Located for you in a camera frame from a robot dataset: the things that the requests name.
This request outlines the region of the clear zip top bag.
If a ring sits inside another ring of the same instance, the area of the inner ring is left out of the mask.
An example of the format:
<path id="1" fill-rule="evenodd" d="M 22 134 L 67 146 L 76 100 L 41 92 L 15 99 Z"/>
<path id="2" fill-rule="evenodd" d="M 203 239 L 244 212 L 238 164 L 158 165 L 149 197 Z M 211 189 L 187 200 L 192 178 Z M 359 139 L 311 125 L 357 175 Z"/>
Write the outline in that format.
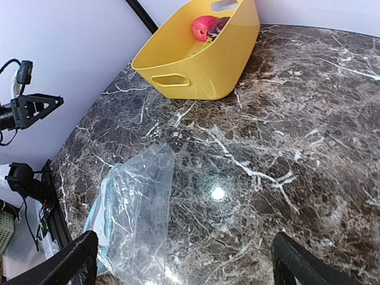
<path id="1" fill-rule="evenodd" d="M 162 284 L 175 155 L 154 144 L 114 165 L 85 222 L 98 237 L 97 273 L 124 284 Z"/>

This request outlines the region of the green fake grapes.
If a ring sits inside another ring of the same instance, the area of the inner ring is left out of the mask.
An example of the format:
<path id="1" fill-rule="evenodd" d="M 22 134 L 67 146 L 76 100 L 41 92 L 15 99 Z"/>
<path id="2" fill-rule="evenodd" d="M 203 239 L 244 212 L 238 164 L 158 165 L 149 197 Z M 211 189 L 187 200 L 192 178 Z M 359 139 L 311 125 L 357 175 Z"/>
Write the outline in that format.
<path id="1" fill-rule="evenodd" d="M 203 43 L 202 45 L 202 48 L 196 52 L 192 52 L 188 57 L 193 57 L 195 55 L 197 55 L 198 53 L 202 52 L 203 50 L 205 50 L 209 45 L 211 45 L 213 43 L 213 39 L 208 39 L 206 42 Z"/>

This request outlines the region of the dark purple fake food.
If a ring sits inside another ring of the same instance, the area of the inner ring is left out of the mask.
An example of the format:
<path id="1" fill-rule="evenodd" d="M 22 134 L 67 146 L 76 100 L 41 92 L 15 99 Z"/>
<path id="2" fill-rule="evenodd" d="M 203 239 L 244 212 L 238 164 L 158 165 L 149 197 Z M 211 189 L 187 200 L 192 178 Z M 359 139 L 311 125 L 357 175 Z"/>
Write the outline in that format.
<path id="1" fill-rule="evenodd" d="M 207 36 L 209 39 L 216 39 L 217 36 L 221 33 L 221 31 L 224 29 L 225 25 L 230 20 L 230 17 L 222 17 L 219 18 L 214 25 L 209 29 Z"/>

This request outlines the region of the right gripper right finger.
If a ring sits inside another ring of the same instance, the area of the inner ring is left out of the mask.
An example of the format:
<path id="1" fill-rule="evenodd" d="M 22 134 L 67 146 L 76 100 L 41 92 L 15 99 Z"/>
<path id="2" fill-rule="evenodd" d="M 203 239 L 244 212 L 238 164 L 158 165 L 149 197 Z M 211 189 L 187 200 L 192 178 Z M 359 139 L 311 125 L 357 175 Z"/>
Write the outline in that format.
<path id="1" fill-rule="evenodd" d="M 322 262 L 284 232 L 272 243 L 275 284 L 359 284 L 359 282 Z"/>

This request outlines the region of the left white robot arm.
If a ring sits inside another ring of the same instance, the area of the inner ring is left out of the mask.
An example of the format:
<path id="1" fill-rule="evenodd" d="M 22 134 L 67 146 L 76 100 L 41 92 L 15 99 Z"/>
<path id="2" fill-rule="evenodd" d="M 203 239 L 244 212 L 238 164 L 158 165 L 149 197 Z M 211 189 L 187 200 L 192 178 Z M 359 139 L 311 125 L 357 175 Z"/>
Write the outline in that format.
<path id="1" fill-rule="evenodd" d="M 1 106 L 1 186 L 23 198 L 40 202 L 50 195 L 42 183 L 35 183 L 35 172 L 43 165 L 37 158 L 37 142 L 43 134 L 32 134 L 32 125 L 41 121 L 62 106 L 61 96 L 46 94 L 20 95 Z"/>

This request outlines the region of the red fake apple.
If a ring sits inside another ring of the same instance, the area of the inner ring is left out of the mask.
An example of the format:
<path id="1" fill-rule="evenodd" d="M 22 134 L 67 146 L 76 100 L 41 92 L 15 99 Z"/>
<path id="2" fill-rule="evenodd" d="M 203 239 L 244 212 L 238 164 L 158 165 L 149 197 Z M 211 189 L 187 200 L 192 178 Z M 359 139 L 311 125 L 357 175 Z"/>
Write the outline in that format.
<path id="1" fill-rule="evenodd" d="M 200 42 L 208 40 L 208 31 L 217 22 L 218 18 L 210 15 L 201 16 L 192 22 L 192 34 Z"/>

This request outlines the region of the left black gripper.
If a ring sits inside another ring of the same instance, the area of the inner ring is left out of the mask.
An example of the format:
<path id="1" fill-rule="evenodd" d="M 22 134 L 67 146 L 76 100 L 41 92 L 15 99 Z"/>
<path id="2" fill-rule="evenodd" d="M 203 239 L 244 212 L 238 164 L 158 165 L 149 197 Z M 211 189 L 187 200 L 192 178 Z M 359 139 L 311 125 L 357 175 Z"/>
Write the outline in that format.
<path id="1" fill-rule="evenodd" d="M 15 129 L 27 129 L 63 105 L 61 96 L 31 94 L 10 101 Z"/>

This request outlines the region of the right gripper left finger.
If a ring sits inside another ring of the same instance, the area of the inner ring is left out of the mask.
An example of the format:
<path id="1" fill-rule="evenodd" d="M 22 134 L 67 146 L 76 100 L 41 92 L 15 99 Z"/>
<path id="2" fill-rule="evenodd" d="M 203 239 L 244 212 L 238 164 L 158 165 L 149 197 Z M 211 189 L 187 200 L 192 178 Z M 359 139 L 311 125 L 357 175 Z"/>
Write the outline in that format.
<path id="1" fill-rule="evenodd" d="M 97 250 L 96 233 L 86 231 L 53 257 L 5 284 L 95 284 Z"/>

